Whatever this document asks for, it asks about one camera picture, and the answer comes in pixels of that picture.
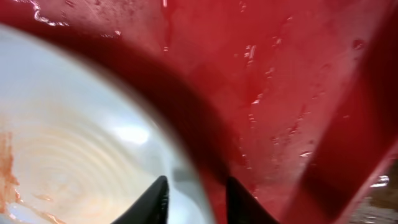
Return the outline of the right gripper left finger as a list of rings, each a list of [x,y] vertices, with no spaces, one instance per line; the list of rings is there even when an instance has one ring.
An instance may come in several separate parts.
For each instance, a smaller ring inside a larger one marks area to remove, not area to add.
[[[166,224],[168,210],[169,185],[161,175],[112,224]]]

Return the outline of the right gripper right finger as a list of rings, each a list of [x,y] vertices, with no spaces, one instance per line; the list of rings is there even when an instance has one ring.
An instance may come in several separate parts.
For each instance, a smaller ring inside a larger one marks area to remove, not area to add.
[[[228,224],[279,224],[235,177],[226,181]]]

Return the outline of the white plate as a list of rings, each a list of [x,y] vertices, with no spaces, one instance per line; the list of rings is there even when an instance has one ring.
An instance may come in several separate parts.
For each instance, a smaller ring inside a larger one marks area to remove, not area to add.
[[[185,148],[138,92],[1,26],[1,164],[17,183],[2,223],[111,223],[159,177],[169,223],[214,223]]]

